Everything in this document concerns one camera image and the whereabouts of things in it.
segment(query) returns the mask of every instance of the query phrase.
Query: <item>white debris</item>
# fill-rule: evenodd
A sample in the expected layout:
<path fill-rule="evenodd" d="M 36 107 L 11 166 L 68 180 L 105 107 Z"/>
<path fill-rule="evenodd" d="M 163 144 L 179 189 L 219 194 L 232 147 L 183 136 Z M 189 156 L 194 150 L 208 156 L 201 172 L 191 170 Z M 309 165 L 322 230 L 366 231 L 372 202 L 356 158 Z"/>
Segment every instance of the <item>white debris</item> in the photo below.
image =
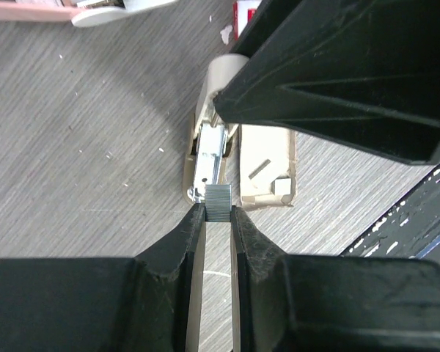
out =
<path fill-rule="evenodd" d="M 396 241 L 391 246 L 389 246 L 388 250 L 386 251 L 386 254 L 390 253 L 398 244 L 399 242 Z"/>
<path fill-rule="evenodd" d="M 404 225 L 406 225 L 409 222 L 409 218 L 407 218 L 406 220 L 404 220 L 403 222 L 401 222 L 399 224 L 399 226 L 403 227 Z"/>
<path fill-rule="evenodd" d="M 228 45 L 230 42 L 230 34 L 233 32 L 233 26 L 229 24 L 220 31 L 221 41 L 223 44 Z"/>
<path fill-rule="evenodd" d="M 358 248 L 362 243 L 364 243 L 364 239 L 362 238 L 356 245 L 353 247 L 354 249 Z"/>
<path fill-rule="evenodd" d="M 375 226 L 372 227 L 372 232 L 376 232 L 376 231 L 378 231 L 378 230 L 380 229 L 380 226 L 381 226 L 382 224 L 384 224 L 387 220 L 388 220 L 388 218 L 384 216 L 383 218 L 381 218 L 380 221 L 377 221 L 377 222 L 375 223 Z"/>
<path fill-rule="evenodd" d="M 365 257 L 369 257 L 370 255 L 378 251 L 378 248 L 380 248 L 379 243 L 377 243 L 368 253 L 366 253 Z"/>

